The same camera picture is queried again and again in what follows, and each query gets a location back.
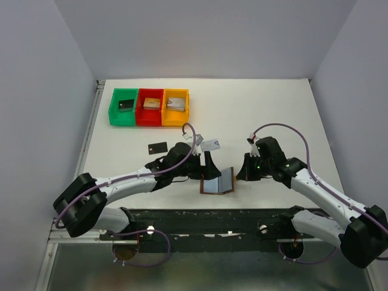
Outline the silver VIP credit card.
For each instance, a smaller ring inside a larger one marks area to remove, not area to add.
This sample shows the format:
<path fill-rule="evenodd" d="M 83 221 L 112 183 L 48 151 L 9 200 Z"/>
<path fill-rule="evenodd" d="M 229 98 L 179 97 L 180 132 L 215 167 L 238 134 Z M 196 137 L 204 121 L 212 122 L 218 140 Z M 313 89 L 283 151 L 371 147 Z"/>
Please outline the silver VIP credit card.
<path fill-rule="evenodd" d="M 207 152 L 207 151 L 213 151 L 213 150 L 218 150 L 221 148 L 219 141 L 217 139 L 211 139 L 207 141 L 203 141 L 200 144 L 200 148 L 202 152 Z"/>

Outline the brown leather card holder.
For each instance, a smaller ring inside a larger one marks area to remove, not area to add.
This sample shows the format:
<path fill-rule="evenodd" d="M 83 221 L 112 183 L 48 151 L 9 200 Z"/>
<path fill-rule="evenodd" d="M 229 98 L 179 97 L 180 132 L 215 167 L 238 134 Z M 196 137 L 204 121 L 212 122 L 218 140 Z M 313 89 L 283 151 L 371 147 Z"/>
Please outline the brown leather card holder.
<path fill-rule="evenodd" d="M 235 191 L 234 168 L 229 167 L 221 171 L 221 176 L 211 180 L 201 180 L 201 194 L 205 195 L 225 195 Z"/>

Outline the black credit card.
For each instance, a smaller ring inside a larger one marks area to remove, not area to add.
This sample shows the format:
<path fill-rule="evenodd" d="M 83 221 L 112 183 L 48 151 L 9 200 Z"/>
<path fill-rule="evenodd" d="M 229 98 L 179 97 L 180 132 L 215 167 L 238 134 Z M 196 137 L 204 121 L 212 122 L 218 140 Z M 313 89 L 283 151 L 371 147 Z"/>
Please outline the black credit card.
<path fill-rule="evenodd" d="M 157 142 L 157 143 L 148 145 L 149 155 L 167 153 L 168 151 L 169 150 L 166 142 Z"/>

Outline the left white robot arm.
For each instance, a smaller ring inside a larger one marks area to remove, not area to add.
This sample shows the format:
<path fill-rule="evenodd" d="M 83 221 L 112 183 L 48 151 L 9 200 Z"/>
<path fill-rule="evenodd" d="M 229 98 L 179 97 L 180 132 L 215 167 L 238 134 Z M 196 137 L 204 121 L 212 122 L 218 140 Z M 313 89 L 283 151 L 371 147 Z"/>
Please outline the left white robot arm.
<path fill-rule="evenodd" d="M 183 142 L 178 142 L 165 156 L 147 163 L 139 170 L 112 178 L 79 175 L 54 201 L 57 222 L 63 224 L 70 237 L 79 237 L 91 229 L 113 231 L 121 239 L 134 234 L 134 219 L 124 208 L 108 205 L 139 193 L 155 192 L 173 182 L 176 177 L 211 180 L 221 176 L 210 152 L 200 154 Z"/>

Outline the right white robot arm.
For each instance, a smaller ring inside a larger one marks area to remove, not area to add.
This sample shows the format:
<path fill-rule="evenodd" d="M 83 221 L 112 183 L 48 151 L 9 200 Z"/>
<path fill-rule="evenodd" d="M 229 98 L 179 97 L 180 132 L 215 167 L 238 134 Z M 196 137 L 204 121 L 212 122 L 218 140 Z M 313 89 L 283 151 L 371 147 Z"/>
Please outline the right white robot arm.
<path fill-rule="evenodd" d="M 288 238 L 304 233 L 340 249 L 354 266 L 366 268 L 382 260 L 387 251 L 387 216 L 377 205 L 368 207 L 349 198 L 315 175 L 299 158 L 287 158 L 278 141 L 271 137 L 247 139 L 251 146 L 237 174 L 240 181 L 271 177 L 315 203 L 328 217 L 302 207 L 291 208 L 279 222 L 280 233 Z"/>

